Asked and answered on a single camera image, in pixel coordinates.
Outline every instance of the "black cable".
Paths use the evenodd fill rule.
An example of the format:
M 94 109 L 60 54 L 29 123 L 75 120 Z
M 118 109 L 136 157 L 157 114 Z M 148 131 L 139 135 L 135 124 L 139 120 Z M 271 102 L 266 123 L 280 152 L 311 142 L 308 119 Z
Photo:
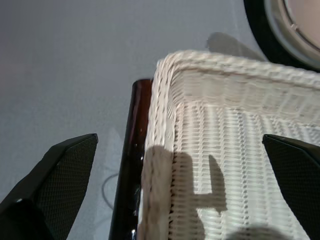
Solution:
M 113 175 L 110 175 L 106 178 L 106 180 L 104 180 L 103 184 L 102 184 L 102 187 L 101 187 L 101 190 L 102 190 L 102 197 L 103 197 L 103 200 L 105 201 L 106 205 L 111 209 L 113 210 L 114 209 L 114 206 L 109 202 L 107 196 L 106 196 L 106 193 L 105 193 L 105 186 L 106 184 L 113 178 L 117 177 L 119 175 L 119 173 L 115 173 Z

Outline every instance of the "woven wicker texture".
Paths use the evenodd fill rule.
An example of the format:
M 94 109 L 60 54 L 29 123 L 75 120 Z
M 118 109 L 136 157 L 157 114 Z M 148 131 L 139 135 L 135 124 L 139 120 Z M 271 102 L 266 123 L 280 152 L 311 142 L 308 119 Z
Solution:
M 244 58 L 182 51 L 152 85 L 138 238 L 308 239 L 262 144 L 320 144 L 320 76 Z
M 38 192 L 36 205 L 55 240 L 65 240 L 85 197 L 97 137 L 70 147 Z

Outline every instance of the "gray floor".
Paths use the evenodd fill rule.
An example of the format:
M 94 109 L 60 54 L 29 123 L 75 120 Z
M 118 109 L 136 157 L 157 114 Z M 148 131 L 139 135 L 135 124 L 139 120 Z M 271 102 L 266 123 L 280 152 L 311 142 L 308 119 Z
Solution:
M 50 146 L 98 133 L 68 239 L 108 239 L 132 83 L 207 47 L 262 56 L 242 0 L 0 0 L 0 201 Z

